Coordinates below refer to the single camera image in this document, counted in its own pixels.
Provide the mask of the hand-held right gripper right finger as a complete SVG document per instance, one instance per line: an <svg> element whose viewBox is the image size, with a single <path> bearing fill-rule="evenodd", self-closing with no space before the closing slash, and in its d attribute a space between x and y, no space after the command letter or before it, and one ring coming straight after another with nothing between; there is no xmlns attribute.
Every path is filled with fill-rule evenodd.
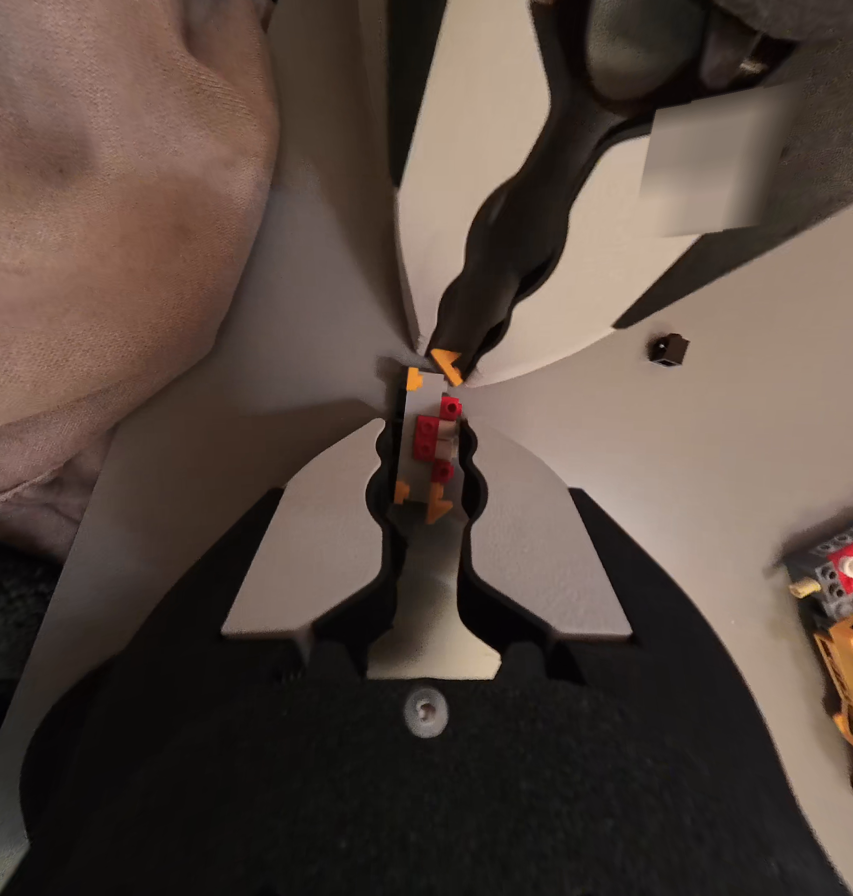
<svg viewBox="0 0 853 896"><path fill-rule="evenodd" d="M633 627L564 480L483 419L463 424L459 465L457 609L470 633L500 656L627 643Z"/></svg>

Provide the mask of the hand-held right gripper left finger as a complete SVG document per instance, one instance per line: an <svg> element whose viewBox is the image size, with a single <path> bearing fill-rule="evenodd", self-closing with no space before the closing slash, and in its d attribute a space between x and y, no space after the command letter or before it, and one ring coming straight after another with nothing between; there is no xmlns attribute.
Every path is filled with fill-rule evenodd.
<svg viewBox="0 0 853 896"><path fill-rule="evenodd" d="M391 631L408 543L393 522L392 424L373 419L287 483L220 633L281 640L304 659L345 650L367 677L372 645Z"/></svg>

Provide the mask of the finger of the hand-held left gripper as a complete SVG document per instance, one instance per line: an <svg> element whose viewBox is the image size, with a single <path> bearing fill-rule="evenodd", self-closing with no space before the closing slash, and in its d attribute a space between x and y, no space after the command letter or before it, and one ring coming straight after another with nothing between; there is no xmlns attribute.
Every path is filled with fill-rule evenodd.
<svg viewBox="0 0 853 896"><path fill-rule="evenodd" d="M550 109L532 6L444 7L396 190L402 291L420 354L443 293L463 269L477 212L522 167Z"/></svg>
<svg viewBox="0 0 853 896"><path fill-rule="evenodd" d="M643 230L650 123L514 117L488 160L518 161L467 240L467 384L555 363L608 336L696 241Z"/></svg>

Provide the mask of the red white lego assembly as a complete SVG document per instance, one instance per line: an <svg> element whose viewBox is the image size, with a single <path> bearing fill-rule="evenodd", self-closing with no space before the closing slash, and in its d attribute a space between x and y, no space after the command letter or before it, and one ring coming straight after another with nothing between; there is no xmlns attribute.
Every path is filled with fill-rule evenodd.
<svg viewBox="0 0 853 896"><path fill-rule="evenodd" d="M464 420L461 398L443 375L413 365L403 369L393 419L393 501L419 511L426 525L451 516L460 503Z"/></svg>

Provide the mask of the yellow lego car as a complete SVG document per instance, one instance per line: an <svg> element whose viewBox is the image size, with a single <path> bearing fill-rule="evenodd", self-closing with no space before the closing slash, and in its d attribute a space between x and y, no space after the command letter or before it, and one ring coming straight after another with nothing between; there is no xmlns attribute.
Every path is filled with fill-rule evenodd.
<svg viewBox="0 0 853 896"><path fill-rule="evenodd" d="M788 552L781 565L826 677L823 705L846 745L853 790L853 519Z"/></svg>

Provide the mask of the person's black fleece jacket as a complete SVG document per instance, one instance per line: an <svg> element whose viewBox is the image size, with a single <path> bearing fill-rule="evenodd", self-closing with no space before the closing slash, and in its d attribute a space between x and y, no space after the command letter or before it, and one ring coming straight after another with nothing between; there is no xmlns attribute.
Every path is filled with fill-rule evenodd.
<svg viewBox="0 0 853 896"><path fill-rule="evenodd" d="M61 571L47 557L0 544L0 727Z"/></svg>

